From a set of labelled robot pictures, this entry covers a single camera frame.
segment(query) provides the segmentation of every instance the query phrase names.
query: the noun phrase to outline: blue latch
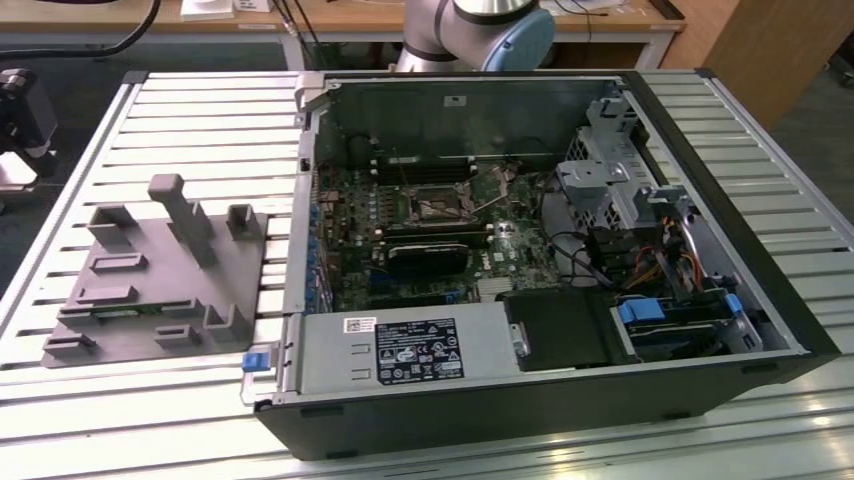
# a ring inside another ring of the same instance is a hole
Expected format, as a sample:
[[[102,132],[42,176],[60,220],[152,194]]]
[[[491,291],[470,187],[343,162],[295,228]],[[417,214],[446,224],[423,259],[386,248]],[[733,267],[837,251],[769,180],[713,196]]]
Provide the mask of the blue latch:
[[[623,323],[665,320],[665,311],[655,298],[633,298],[617,308]]]
[[[734,293],[728,293],[726,297],[724,298],[726,300],[726,305],[733,311],[733,316],[737,316],[745,311],[745,307],[742,307],[742,301],[738,299],[738,296]]]
[[[247,352],[243,355],[243,371],[246,373],[270,370],[270,352]]]

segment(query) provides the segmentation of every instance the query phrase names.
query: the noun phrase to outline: green circuit board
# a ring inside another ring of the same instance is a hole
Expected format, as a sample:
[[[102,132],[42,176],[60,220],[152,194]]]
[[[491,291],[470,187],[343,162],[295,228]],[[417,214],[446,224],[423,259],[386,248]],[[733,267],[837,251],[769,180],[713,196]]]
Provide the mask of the green circuit board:
[[[531,215],[538,178],[539,173],[517,175],[505,162],[478,162],[478,174],[455,185],[378,186],[365,171],[338,172],[325,179],[325,194],[335,192],[335,201],[323,207],[326,239],[339,270],[333,276],[335,310],[415,306],[419,301],[471,303],[479,300],[478,280],[495,277],[507,277],[515,289],[557,285],[558,269]],[[459,204],[451,198],[457,196]],[[486,248],[470,250],[462,273],[426,272],[401,280],[378,263],[374,232],[413,222],[414,209],[426,203],[421,198],[433,202],[427,213],[422,209],[423,221],[477,221],[491,227],[491,236]]]

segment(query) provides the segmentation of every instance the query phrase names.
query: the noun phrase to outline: power supply label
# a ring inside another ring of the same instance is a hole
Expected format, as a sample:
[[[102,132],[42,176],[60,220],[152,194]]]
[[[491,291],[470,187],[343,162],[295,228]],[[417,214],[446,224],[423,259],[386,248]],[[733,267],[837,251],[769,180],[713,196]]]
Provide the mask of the power supply label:
[[[463,378],[463,354],[453,318],[378,323],[377,371],[379,383],[433,382]]]

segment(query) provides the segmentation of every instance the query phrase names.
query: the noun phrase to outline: motherboard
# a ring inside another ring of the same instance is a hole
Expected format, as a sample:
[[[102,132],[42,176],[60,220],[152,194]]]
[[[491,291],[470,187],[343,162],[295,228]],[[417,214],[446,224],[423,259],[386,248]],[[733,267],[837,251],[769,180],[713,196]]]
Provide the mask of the motherboard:
[[[559,283],[537,215],[543,175],[510,159],[319,169],[335,311],[491,300]]]

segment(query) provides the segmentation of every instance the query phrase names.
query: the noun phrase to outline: white box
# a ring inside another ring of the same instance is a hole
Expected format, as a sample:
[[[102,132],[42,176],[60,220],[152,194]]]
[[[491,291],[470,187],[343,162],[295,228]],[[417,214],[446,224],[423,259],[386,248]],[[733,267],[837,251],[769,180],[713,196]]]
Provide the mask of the white box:
[[[182,22],[235,18],[231,0],[183,0]]]
[[[267,12],[273,9],[273,0],[235,0],[235,9],[242,12]]]

